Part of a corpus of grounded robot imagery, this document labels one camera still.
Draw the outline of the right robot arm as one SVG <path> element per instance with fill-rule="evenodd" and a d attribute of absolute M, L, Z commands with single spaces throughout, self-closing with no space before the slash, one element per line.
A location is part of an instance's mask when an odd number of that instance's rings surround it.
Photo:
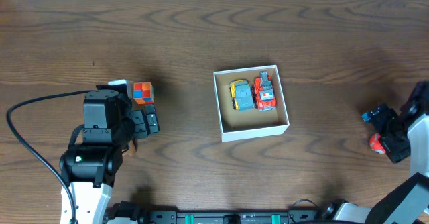
<path fill-rule="evenodd" d="M 339 199 L 320 214 L 327 223 L 415 223 L 428 214 L 428 81 L 417 82 L 398 111 L 386 104 L 363 112 L 371 140 L 393 165 L 406 162 L 397 186 L 371 207 Z"/>

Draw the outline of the grey and yellow toy car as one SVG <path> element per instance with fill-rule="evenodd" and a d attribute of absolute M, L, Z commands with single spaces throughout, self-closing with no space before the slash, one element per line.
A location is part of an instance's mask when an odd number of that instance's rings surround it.
<path fill-rule="evenodd" d="M 234 110 L 248 111 L 254 108 L 253 95 L 247 80 L 235 80 L 231 82 L 229 90 Z"/>

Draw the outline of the red and white ball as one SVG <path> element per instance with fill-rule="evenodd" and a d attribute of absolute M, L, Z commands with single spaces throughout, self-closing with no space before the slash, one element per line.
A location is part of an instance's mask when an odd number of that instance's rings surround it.
<path fill-rule="evenodd" d="M 385 154 L 386 151 L 381 144 L 381 135 L 374 133 L 369 139 L 369 147 L 378 154 Z"/>

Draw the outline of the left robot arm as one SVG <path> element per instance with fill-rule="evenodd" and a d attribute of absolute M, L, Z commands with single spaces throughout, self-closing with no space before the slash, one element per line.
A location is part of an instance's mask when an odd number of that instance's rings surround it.
<path fill-rule="evenodd" d="M 148 213 L 135 203 L 107 205 L 123 154 L 160 130 L 154 105 L 133 109 L 131 86 L 120 80 L 89 91 L 83 111 L 84 123 L 73 131 L 60 159 L 66 182 L 61 223 L 148 223 Z"/>

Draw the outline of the red toy truck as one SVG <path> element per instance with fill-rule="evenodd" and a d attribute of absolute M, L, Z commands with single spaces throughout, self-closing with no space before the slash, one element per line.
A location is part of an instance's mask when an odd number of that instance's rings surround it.
<path fill-rule="evenodd" d="M 258 111 L 271 111 L 277 107 L 273 83 L 267 71 L 261 71 L 258 78 L 253 81 L 251 87 L 255 108 Z"/>

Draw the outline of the multicoloured puzzle cube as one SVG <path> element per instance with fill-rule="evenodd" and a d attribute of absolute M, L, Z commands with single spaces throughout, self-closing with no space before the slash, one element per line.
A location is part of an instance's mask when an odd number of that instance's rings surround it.
<path fill-rule="evenodd" d="M 150 82 L 133 84 L 133 99 L 139 105 L 154 104 L 154 87 Z"/>

